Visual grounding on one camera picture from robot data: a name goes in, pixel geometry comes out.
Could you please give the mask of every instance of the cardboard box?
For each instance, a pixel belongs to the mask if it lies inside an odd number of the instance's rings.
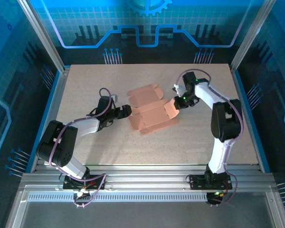
[[[163,91],[157,84],[147,85],[128,92],[132,115],[131,126],[141,135],[146,135],[179,123],[179,110],[174,107],[174,99],[162,99]]]

